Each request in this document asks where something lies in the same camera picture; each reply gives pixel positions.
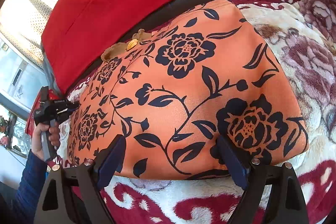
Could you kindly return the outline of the person's left hand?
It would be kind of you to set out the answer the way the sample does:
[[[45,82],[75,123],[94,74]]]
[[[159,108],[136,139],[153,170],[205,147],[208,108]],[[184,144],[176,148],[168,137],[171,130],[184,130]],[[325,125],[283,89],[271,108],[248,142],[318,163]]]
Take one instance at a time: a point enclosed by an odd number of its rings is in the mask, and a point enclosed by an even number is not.
[[[39,123],[34,129],[31,140],[32,153],[44,162],[56,157],[55,153],[60,146],[60,129],[58,122],[51,122],[51,125]]]

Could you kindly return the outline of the blue sleeve forearm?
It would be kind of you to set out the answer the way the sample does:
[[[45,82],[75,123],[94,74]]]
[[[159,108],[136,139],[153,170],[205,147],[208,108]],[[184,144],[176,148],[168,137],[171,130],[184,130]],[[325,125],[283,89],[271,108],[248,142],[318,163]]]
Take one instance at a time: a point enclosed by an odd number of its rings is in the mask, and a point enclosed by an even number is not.
[[[12,212],[18,223],[34,223],[35,212],[46,180],[47,163],[29,152],[21,182],[12,201]]]

